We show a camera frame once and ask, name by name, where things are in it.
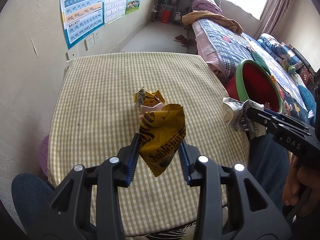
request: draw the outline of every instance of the white crumpled wrapper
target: white crumpled wrapper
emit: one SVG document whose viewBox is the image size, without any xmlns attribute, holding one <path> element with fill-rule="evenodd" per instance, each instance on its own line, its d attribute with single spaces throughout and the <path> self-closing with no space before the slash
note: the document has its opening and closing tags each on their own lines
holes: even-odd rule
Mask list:
<svg viewBox="0 0 320 240">
<path fill-rule="evenodd" d="M 225 111 L 223 121 L 230 125 L 235 131 L 251 132 L 255 137 L 267 134 L 265 126 L 250 120 L 247 109 L 251 106 L 263 111 L 264 105 L 260 105 L 252 100 L 240 102 L 233 98 L 223 98 L 222 109 Z"/>
</svg>

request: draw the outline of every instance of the jeans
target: jeans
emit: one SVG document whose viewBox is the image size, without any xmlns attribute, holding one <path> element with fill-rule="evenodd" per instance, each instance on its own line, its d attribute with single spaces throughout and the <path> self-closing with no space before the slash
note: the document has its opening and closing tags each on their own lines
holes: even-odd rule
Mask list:
<svg viewBox="0 0 320 240">
<path fill-rule="evenodd" d="M 281 194 L 289 170 L 289 161 L 285 149 L 272 140 L 271 134 L 251 140 L 248 170 L 281 209 Z M 14 206 L 28 232 L 32 219 L 48 200 L 53 189 L 48 183 L 27 173 L 17 175 L 11 188 Z"/>
</svg>

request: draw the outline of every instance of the tiled floor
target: tiled floor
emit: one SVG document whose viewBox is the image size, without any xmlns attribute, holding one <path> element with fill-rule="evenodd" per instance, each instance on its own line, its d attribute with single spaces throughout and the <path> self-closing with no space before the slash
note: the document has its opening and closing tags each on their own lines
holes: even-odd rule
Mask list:
<svg viewBox="0 0 320 240">
<path fill-rule="evenodd" d="M 150 22 L 124 46 L 121 52 L 187 53 L 187 47 L 173 40 L 180 34 L 187 37 L 187 30 L 182 25 Z"/>
</svg>

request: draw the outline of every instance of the purple stool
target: purple stool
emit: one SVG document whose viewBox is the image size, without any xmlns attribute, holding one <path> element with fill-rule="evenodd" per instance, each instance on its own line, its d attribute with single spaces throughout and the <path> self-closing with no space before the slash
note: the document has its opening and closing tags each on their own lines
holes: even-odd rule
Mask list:
<svg viewBox="0 0 320 240">
<path fill-rule="evenodd" d="M 39 147 L 39 155 L 38 155 L 40 167 L 46 176 L 48 176 L 48 171 L 47 171 L 48 143 L 49 143 L 49 135 L 47 135 L 43 139 Z"/>
</svg>

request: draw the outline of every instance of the box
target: box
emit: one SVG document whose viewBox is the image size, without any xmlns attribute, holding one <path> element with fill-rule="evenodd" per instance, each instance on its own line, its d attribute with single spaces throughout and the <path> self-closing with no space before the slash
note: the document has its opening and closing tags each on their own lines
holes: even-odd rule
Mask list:
<svg viewBox="0 0 320 240">
<path fill-rule="evenodd" d="M 163 11 L 161 16 L 162 23 L 169 23 L 170 11 Z"/>
<path fill-rule="evenodd" d="M 177 20 L 177 21 L 181 21 L 181 15 L 180 14 L 181 13 L 176 12 L 176 15 L 175 15 L 174 19 Z"/>
<path fill-rule="evenodd" d="M 178 0 L 171 0 L 172 4 L 176 4 Z"/>
</svg>

